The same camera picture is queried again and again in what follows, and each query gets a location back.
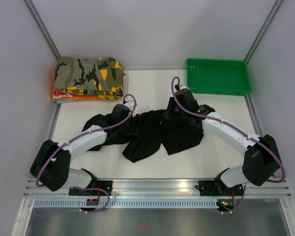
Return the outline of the black trousers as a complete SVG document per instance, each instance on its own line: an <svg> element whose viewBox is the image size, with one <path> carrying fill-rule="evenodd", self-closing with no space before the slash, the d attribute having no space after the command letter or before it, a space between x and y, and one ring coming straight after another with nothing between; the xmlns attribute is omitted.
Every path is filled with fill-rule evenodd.
<svg viewBox="0 0 295 236"><path fill-rule="evenodd" d="M172 155L200 144L204 131L199 118L166 118L164 113L165 110L152 110L137 114L122 125L107 130L106 141L90 150L125 144L123 156L135 163L152 156L161 146Z"/></svg>

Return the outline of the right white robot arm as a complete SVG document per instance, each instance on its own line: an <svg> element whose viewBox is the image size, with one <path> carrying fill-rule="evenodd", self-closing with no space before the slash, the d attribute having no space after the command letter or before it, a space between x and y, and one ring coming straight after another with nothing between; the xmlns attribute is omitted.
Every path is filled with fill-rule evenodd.
<svg viewBox="0 0 295 236"><path fill-rule="evenodd" d="M188 87L177 84L172 87L164 117L172 121L184 121L188 125L207 131L228 143L243 157L243 163L226 168L214 179L214 189L225 195L237 185L251 183L261 186L283 165L275 139L249 133L224 120L216 110L206 104L199 105Z"/></svg>

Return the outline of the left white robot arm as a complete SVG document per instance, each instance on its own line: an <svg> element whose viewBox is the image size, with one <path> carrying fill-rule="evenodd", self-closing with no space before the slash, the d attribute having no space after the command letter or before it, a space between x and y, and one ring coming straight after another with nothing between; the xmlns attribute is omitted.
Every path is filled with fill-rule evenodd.
<svg viewBox="0 0 295 236"><path fill-rule="evenodd" d="M43 142L30 168L37 187L47 187L55 192L63 187L73 187L86 195L97 190L97 178L86 169L72 169L71 161L92 148L100 148L121 134L132 121L137 104L127 101L114 106L111 113L90 118L77 136L54 142Z"/></svg>

